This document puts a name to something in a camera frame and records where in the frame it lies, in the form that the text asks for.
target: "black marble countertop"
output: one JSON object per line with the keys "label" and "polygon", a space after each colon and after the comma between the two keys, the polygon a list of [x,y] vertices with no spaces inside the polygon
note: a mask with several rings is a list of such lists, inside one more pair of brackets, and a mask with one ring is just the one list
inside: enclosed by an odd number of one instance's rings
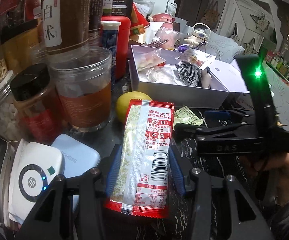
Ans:
{"label": "black marble countertop", "polygon": [[[93,147],[99,152],[102,158],[110,155],[116,143],[122,144],[124,127],[115,118],[115,102],[118,97],[125,91],[131,90],[129,75],[120,79],[114,87],[112,96],[111,118],[106,127],[94,133],[70,132],[70,136]],[[193,111],[201,118],[201,113],[197,110]],[[226,123],[217,120],[205,120],[208,127],[226,125]],[[225,177],[228,174],[234,175],[240,183],[248,190],[251,184],[247,179],[242,166],[238,161],[238,157],[197,157],[197,143],[194,139],[185,139],[181,143],[177,143],[177,148],[181,153],[181,157],[188,158],[193,166],[199,167],[206,171],[209,175],[217,177]],[[111,210],[103,209],[103,221],[105,233],[108,240],[112,239],[187,239],[188,224],[191,216],[192,199],[182,198],[175,189],[172,175],[169,180],[169,217],[166,219],[151,219],[145,217],[136,217],[124,215]],[[217,207],[212,203],[211,234],[217,234]]]}

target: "green light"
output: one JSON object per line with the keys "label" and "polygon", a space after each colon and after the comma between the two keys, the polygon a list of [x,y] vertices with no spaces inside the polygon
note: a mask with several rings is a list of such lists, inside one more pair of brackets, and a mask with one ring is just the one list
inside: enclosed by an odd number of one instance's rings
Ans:
{"label": "green light", "polygon": [[256,78],[260,78],[261,75],[262,75],[261,69],[260,69],[260,68],[257,68],[256,71],[255,71],[255,76],[256,76]]}

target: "dark circular ring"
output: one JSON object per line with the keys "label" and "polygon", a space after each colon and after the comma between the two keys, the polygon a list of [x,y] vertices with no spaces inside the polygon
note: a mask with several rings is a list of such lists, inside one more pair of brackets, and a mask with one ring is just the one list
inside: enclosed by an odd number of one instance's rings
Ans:
{"label": "dark circular ring", "polygon": [[19,175],[19,189],[20,189],[20,192],[21,194],[25,197],[26,200],[29,200],[30,202],[37,202],[37,200],[39,199],[39,197],[42,195],[43,193],[43,190],[41,189],[41,192],[39,195],[35,196],[35,197],[32,197],[30,195],[28,195],[28,193],[25,192],[24,188],[23,188],[23,185],[22,185],[22,178],[24,176],[24,174],[27,172],[27,171],[30,171],[30,170],[35,170],[37,171],[40,176],[41,176],[41,179],[42,179],[42,189],[44,187],[47,187],[48,186],[48,180],[46,178],[46,174],[45,172],[43,171],[43,169],[41,169],[41,167],[39,167],[38,165],[35,165],[35,164],[29,164],[27,166],[25,166],[22,171],[20,172],[20,175]]}

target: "human hand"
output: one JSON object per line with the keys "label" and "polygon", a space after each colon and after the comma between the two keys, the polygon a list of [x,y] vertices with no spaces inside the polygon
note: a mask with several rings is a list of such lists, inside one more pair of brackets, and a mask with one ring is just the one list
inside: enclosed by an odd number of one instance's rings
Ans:
{"label": "human hand", "polygon": [[[247,174],[252,177],[258,175],[265,162],[261,160],[252,165],[246,156],[239,157],[239,160],[245,167]],[[289,153],[271,155],[264,171],[270,171],[271,169],[278,169],[277,203],[283,206],[289,202]]]}

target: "black lid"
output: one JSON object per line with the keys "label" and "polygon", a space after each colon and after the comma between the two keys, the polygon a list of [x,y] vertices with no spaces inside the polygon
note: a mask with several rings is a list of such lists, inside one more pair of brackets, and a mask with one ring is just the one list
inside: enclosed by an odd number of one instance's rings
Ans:
{"label": "black lid", "polygon": [[1,44],[5,43],[6,41],[12,39],[13,37],[24,33],[27,30],[31,30],[38,25],[38,19],[34,19],[28,22],[21,23],[19,25],[13,27],[5,27],[1,31]]}
{"label": "black lid", "polygon": [[20,72],[10,83],[10,88],[16,101],[27,100],[50,82],[50,76],[46,64],[40,63],[27,67]]}

